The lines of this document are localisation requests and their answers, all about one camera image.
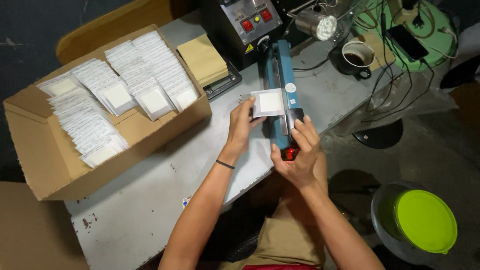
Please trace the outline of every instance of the blue heat sealer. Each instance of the blue heat sealer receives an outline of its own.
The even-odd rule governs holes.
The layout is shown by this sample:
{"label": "blue heat sealer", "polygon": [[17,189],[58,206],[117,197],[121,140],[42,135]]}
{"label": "blue heat sealer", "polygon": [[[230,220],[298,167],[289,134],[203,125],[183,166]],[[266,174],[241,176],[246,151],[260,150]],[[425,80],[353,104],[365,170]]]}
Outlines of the blue heat sealer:
{"label": "blue heat sealer", "polygon": [[285,115],[270,117],[270,141],[278,145],[283,160],[293,161],[300,149],[292,138],[291,130],[294,127],[295,119],[303,122],[304,114],[297,96],[290,44],[286,40],[280,39],[269,45],[266,40],[260,48],[263,48],[265,55],[265,89],[282,88],[285,108]]}

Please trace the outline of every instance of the black wristband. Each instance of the black wristband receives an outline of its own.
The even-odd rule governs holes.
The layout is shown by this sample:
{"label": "black wristband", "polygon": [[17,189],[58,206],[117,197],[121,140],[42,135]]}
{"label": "black wristband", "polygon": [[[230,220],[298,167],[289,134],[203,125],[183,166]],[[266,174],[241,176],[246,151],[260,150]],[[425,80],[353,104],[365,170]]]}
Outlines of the black wristband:
{"label": "black wristband", "polygon": [[219,160],[216,160],[216,162],[217,162],[218,164],[221,164],[221,165],[223,165],[223,166],[225,166],[225,167],[227,167],[227,168],[230,168],[230,169],[232,169],[232,170],[235,169],[235,167],[230,166],[230,165],[228,165],[228,164],[226,164],[226,163],[223,163],[223,162],[221,162],[221,161],[219,161]]}

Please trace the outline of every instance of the black coffee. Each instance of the black coffee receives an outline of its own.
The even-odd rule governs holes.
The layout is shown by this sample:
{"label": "black coffee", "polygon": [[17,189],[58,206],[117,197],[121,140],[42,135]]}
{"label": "black coffee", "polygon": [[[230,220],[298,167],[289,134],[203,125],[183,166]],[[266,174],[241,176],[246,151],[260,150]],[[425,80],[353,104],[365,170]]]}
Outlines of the black coffee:
{"label": "black coffee", "polygon": [[345,54],[345,59],[347,59],[348,62],[356,65],[356,66],[364,66],[365,63],[363,62],[363,60],[358,57],[357,55],[353,54],[353,53],[347,53]]}

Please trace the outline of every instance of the wooden chair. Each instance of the wooden chair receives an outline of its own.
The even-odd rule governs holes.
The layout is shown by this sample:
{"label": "wooden chair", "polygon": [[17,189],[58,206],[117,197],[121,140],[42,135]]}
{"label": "wooden chair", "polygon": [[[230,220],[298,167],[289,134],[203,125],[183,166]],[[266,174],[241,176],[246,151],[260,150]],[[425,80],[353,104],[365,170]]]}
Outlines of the wooden chair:
{"label": "wooden chair", "polygon": [[64,36],[57,45],[62,65],[111,41],[155,24],[158,27],[192,11],[189,0],[136,0]]}

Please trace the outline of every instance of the person's hand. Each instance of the person's hand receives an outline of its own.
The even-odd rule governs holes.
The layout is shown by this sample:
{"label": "person's hand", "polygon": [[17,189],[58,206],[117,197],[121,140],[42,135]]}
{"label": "person's hand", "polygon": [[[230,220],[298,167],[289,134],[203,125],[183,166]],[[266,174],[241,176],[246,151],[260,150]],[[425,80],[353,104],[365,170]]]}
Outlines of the person's hand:
{"label": "person's hand", "polygon": [[306,115],[303,120],[305,123],[296,119],[295,128],[292,128],[292,137],[300,147],[295,161],[283,161],[280,149],[275,144],[272,144],[270,156],[275,169],[298,189],[315,181],[313,167],[317,161],[320,145],[320,136],[310,117]]}
{"label": "person's hand", "polygon": [[235,166],[238,158],[248,150],[249,135],[252,129],[267,119],[259,117],[253,120],[251,108],[254,104],[255,96],[252,96],[230,113],[230,130],[227,143],[219,156],[220,161]]}

